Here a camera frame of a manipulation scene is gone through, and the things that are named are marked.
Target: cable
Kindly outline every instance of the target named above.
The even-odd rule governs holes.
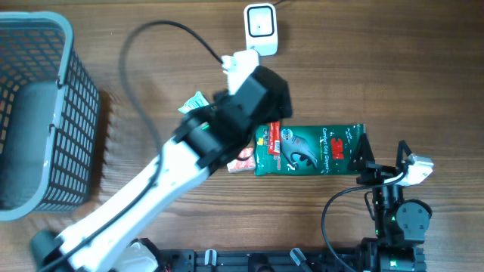
[[[250,157],[252,157],[252,155],[253,155],[253,154],[254,154],[254,153],[252,152],[252,154],[250,154],[249,156],[244,157],[244,158],[240,158],[240,157],[238,157],[238,158],[236,158],[236,160],[237,160],[237,161],[239,161],[239,162],[245,162],[245,161],[247,161],[248,159],[250,159]]]
[[[283,2],[285,2],[285,1],[287,1],[287,0],[279,0],[279,1],[275,2],[275,3],[274,3],[274,4],[272,4],[272,5],[273,5],[273,6],[277,6],[277,5],[279,5],[280,3],[283,3]]]
[[[398,182],[400,182],[406,175],[407,175],[407,170],[404,170],[402,173],[400,173],[400,175],[398,175],[397,177],[395,177],[396,179],[394,181],[390,181],[389,183],[377,184],[377,185],[368,185],[368,186],[360,186],[360,187],[353,187],[353,188],[349,188],[349,189],[346,189],[346,190],[342,190],[341,192],[339,192],[339,193],[335,194],[334,196],[332,196],[327,201],[326,205],[324,206],[323,214],[321,215],[321,231],[323,233],[324,241],[326,242],[327,248],[331,251],[331,253],[335,257],[335,259],[338,260],[346,268],[348,268],[349,271],[356,272],[356,270],[354,270],[353,267],[349,266],[349,264],[347,264],[345,261],[343,261],[338,256],[338,254],[334,251],[333,246],[331,246],[329,239],[327,238],[326,228],[324,226],[324,220],[326,219],[327,209],[330,207],[331,203],[336,198],[338,198],[338,197],[340,197],[340,196],[342,196],[342,195],[344,195],[346,193],[355,192],[357,190],[368,190],[368,189],[374,189],[374,188],[380,188],[380,187],[394,185],[394,184],[397,184]]]
[[[366,204],[366,208],[368,209],[368,212],[370,212],[371,220],[375,221],[375,215],[373,214],[373,211],[371,211],[370,202],[368,201],[369,193],[373,193],[373,191],[368,191],[365,193],[365,204]]]
[[[146,112],[143,110],[141,107],[140,103],[136,99],[136,96],[133,93],[132,87],[129,84],[128,81],[128,76],[126,74],[126,58],[128,57],[128,52],[131,47],[131,44],[135,40],[136,37],[146,29],[152,27],[152,26],[158,26],[158,25],[170,25],[170,26],[176,26],[180,29],[185,30],[186,32],[190,33],[193,37],[195,37],[210,53],[211,55],[217,59],[218,62],[223,63],[222,59],[211,49],[211,47],[198,35],[195,33],[195,31],[189,29],[188,27],[182,25],[181,23],[176,23],[172,22],[169,20],[158,20],[150,23],[146,23],[137,29],[135,29],[133,32],[131,32],[128,36],[128,38],[125,40],[123,47],[121,49],[121,53],[119,55],[119,77],[121,80],[121,86],[123,87],[126,95],[128,96],[128,99],[130,100],[131,104],[133,107],[136,109],[140,117],[143,119],[144,123],[146,124],[148,131],[151,134],[151,137],[153,138],[153,141],[155,143],[155,147],[157,149],[158,153],[158,163],[157,163],[157,169],[155,170],[154,174],[151,176],[150,181],[146,185],[146,187],[123,209],[121,212],[119,212],[117,215],[115,215],[113,218],[111,218],[106,224],[104,224],[102,227],[97,229],[94,233],[89,235],[87,238],[85,238],[82,242],[80,242],[76,247],[74,247],[72,250],[70,250],[68,253],[65,255],[62,255],[62,257],[59,257],[55,261],[51,262],[50,264],[45,265],[43,268],[39,270],[39,272],[48,272],[59,265],[61,265],[63,262],[67,261],[72,255],[74,255],[76,252],[78,252],[81,248],[84,246],[87,246],[89,243],[92,242],[92,240],[105,231],[109,226],[111,226],[114,222],[116,222],[118,219],[120,219],[127,211],[129,211],[134,205],[136,205],[141,198],[143,198],[144,195],[152,188],[152,186],[155,184],[157,181],[158,177],[160,176],[161,173],[161,162],[162,162],[162,144],[160,140],[160,135],[158,134],[157,127],[154,125],[153,121],[150,119],[150,117],[146,114]]]

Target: small red package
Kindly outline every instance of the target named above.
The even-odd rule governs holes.
[[[239,158],[247,158],[247,160],[240,161],[234,159],[227,164],[228,171],[230,173],[237,173],[241,171],[254,170],[256,168],[256,160],[254,159],[254,149],[252,147],[246,147],[242,149],[239,154]]]

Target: glove image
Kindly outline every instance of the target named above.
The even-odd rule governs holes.
[[[309,148],[308,142],[305,138],[294,135],[290,129],[281,130],[281,152],[286,160],[297,170],[299,169],[298,162],[294,159],[294,155],[299,155],[299,161],[307,160],[306,165],[318,168],[318,160],[316,155]]]

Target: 3m logo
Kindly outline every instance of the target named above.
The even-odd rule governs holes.
[[[345,159],[343,155],[343,141],[341,139],[331,139],[331,152],[333,159]]]

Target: basket rim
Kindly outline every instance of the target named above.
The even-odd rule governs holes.
[[[64,97],[64,92],[67,87],[65,85],[66,78],[67,78],[67,69],[68,69],[68,64],[73,51],[73,41],[74,41],[73,28],[69,23],[69,21],[64,16],[51,11],[0,12],[0,29],[2,28],[2,23],[9,23],[9,22],[35,23],[36,21],[44,21],[44,22],[48,21],[51,23],[55,23],[60,27],[60,29],[62,29],[65,35],[64,49],[63,49],[62,58],[60,60],[59,70],[57,74],[57,80],[58,80],[57,81],[57,100],[59,100]],[[32,195],[32,197],[29,200],[27,200],[21,206],[14,209],[9,209],[9,210],[7,209],[0,210],[0,221],[13,221],[13,220],[22,218],[28,215],[30,212],[33,212],[44,199],[44,195],[47,193],[47,189],[49,186],[49,177],[51,175],[51,164],[53,163],[53,159],[54,159],[53,158],[54,152],[51,152],[49,150],[54,149],[54,139],[55,139],[58,122],[60,118],[60,112],[57,113],[57,111],[60,111],[60,108],[59,109],[58,108],[59,107],[56,107],[56,109],[54,110],[54,120],[53,120],[54,128],[51,127],[49,136],[47,136],[44,163],[42,166],[43,168],[42,176],[36,192]]]

